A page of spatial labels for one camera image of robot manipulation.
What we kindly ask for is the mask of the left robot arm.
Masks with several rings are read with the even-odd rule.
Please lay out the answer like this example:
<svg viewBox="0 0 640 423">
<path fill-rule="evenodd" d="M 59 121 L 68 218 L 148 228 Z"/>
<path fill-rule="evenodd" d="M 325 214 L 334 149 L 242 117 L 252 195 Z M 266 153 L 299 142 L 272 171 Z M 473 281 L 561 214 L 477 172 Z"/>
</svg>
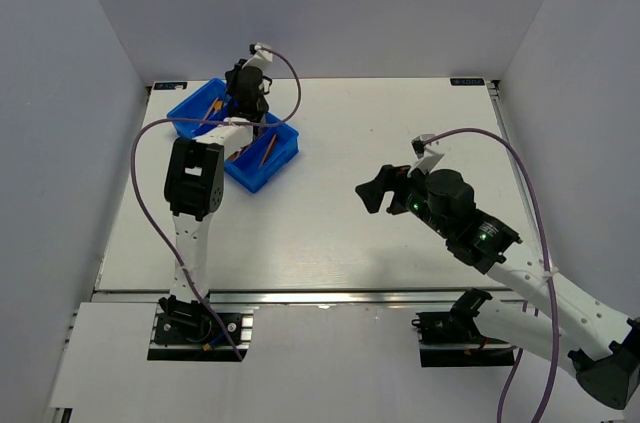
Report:
<svg viewBox="0 0 640 423">
<path fill-rule="evenodd" d="M 174 141 L 164 186 L 174 222 L 176 260 L 170 296 L 159 300 L 163 312 L 177 319 L 177 330 L 199 342 L 211 330 L 211 317 L 200 300 L 208 294 L 207 248 L 212 215 L 224 193 L 224 163 L 257 138 L 269 105 L 266 70 L 273 58 L 261 52 L 241 59 L 225 73 L 227 102 L 223 122 L 197 138 Z"/>
</svg>

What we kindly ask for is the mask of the orange spoon large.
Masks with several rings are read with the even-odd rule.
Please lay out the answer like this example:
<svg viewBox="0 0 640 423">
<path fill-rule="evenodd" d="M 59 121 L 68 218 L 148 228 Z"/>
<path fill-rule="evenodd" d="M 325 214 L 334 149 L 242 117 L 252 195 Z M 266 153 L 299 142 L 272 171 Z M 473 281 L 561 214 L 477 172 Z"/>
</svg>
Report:
<svg viewBox="0 0 640 423">
<path fill-rule="evenodd" d="M 203 121 L 209 121 L 210 118 L 214 114 L 216 114 L 223 106 L 224 106 L 224 101 L 219 98 L 216 98 L 207 109 L 203 117 Z"/>
</svg>

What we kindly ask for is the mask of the red-orange chopstick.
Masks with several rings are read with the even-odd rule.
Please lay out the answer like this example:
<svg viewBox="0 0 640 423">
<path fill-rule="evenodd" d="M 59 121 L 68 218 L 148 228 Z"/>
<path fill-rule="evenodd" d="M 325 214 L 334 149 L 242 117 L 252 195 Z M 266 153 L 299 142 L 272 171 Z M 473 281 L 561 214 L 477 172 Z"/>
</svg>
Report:
<svg viewBox="0 0 640 423">
<path fill-rule="evenodd" d="M 278 135 L 274 134 L 272 136 L 271 140 L 269 141 L 268 146 L 266 147 L 265 153 L 264 153 L 264 155 L 263 155 L 263 157 L 261 159 L 261 162 L 259 164 L 259 168 L 262 168 L 266 164 L 266 162 L 269 160 L 269 158 L 270 158 L 270 156 L 271 156 L 271 154 L 273 152 L 273 149 L 274 149 L 274 147 L 276 145 L 277 139 L 278 139 Z"/>
</svg>

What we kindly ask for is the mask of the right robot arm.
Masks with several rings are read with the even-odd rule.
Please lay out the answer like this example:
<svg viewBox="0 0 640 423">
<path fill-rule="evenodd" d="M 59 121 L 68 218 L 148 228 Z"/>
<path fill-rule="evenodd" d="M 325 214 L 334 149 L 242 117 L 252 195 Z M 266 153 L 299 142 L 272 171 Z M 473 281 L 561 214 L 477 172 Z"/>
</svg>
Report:
<svg viewBox="0 0 640 423">
<path fill-rule="evenodd" d="M 639 386 L 639 321 L 545 268 L 515 230 L 477 208 L 474 190 L 460 173 L 384 165 L 355 192 L 371 214 L 391 193 L 388 213 L 412 214 L 444 239 L 455 259 L 544 315 L 536 320 L 486 292 L 469 290 L 452 310 L 459 339 L 472 342 L 484 335 L 519 346 L 556 362 L 597 402 L 614 410 L 627 407 Z"/>
</svg>

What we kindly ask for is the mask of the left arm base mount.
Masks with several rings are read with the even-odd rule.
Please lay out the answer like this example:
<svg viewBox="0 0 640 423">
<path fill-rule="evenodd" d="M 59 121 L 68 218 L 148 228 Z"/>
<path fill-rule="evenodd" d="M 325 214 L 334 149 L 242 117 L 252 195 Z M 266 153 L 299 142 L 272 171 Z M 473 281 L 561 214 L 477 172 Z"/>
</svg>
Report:
<svg viewBox="0 0 640 423">
<path fill-rule="evenodd" d="M 218 317 L 198 301 L 186 303 L 174 295 L 160 298 L 147 360 L 239 363 L 249 347 L 253 315 L 222 311 Z"/>
</svg>

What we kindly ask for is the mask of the orange fork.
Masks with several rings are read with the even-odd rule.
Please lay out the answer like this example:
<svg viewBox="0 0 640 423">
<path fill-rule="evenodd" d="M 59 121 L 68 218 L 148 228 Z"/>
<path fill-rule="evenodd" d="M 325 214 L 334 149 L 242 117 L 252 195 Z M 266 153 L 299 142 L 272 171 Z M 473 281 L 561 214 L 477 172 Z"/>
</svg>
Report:
<svg viewBox="0 0 640 423">
<path fill-rule="evenodd" d="M 228 158 L 227 161 L 235 161 L 237 158 L 239 158 L 245 151 L 246 148 L 242 148 L 234 153 L 232 153 Z"/>
</svg>

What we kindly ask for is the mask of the orange spoon small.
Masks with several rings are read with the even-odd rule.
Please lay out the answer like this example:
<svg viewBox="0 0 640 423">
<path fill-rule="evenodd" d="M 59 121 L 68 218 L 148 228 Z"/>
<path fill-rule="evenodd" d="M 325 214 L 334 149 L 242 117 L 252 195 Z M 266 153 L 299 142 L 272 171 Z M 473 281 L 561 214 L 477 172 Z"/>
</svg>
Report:
<svg viewBox="0 0 640 423">
<path fill-rule="evenodd" d="M 210 119 L 212 118 L 216 113 L 218 113 L 222 108 L 224 107 L 224 101 L 220 100 L 220 99 L 215 99 L 210 108 L 209 108 L 209 113 L 207 115 L 207 118 Z"/>
</svg>

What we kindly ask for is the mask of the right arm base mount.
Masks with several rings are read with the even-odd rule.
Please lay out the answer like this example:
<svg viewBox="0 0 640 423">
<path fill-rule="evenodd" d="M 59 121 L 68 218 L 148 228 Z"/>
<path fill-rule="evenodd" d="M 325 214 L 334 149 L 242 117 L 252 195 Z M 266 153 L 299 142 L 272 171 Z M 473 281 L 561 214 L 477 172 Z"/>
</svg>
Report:
<svg viewBox="0 0 640 423">
<path fill-rule="evenodd" d="M 411 320 L 417 331 L 423 368 L 511 367 L 514 347 L 480 333 L 474 318 L 492 296 L 469 289 L 446 312 L 419 312 Z"/>
</svg>

